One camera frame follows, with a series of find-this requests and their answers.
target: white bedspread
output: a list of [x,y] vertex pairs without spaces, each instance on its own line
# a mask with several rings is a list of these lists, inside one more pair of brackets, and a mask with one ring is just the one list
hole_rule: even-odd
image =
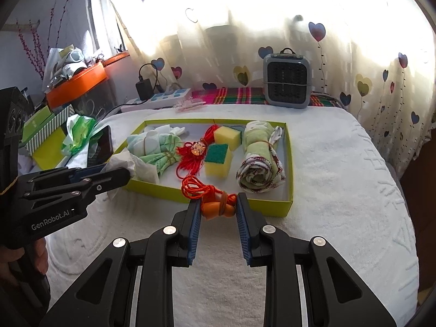
[[[369,136],[346,111],[260,105],[210,105],[110,117],[114,147],[145,119],[229,118],[286,122],[292,142],[294,203],[286,218],[267,221],[294,237],[325,237],[393,315],[398,327],[415,312],[418,258],[404,200]],[[79,154],[70,166],[85,166]],[[121,190],[100,195],[88,217],[47,242],[52,302],[115,238],[133,241],[169,225],[185,205]],[[242,257],[236,219],[202,221],[197,257],[173,272],[176,326],[262,326],[265,269]]]

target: yellow sponge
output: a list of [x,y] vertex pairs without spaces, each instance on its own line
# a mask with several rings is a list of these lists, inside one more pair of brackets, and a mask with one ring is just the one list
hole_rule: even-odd
[[232,164],[232,152],[227,144],[212,144],[204,158],[204,169],[208,177],[226,178]]
[[230,151],[235,151],[241,145],[241,132],[221,126],[214,131],[215,144],[227,144]]

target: gray device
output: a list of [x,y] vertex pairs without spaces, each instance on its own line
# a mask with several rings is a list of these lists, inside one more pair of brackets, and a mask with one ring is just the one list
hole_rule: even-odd
[[273,53],[263,59],[265,98],[271,105],[306,108],[311,80],[310,62],[302,55]]

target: window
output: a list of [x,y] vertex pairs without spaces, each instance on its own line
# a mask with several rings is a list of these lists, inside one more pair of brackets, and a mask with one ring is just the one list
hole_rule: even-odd
[[126,50],[110,0],[88,0],[88,13],[95,47],[105,59]]

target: windowsill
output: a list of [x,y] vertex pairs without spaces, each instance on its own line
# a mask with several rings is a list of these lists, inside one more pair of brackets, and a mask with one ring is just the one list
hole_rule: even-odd
[[116,55],[110,57],[107,60],[104,60],[102,64],[103,64],[104,67],[106,67],[106,66],[108,66],[108,65],[110,65],[112,63],[115,63],[118,60],[126,58],[127,56],[130,56],[129,52],[128,51],[124,51],[122,53],[119,53],[119,54],[116,54]]

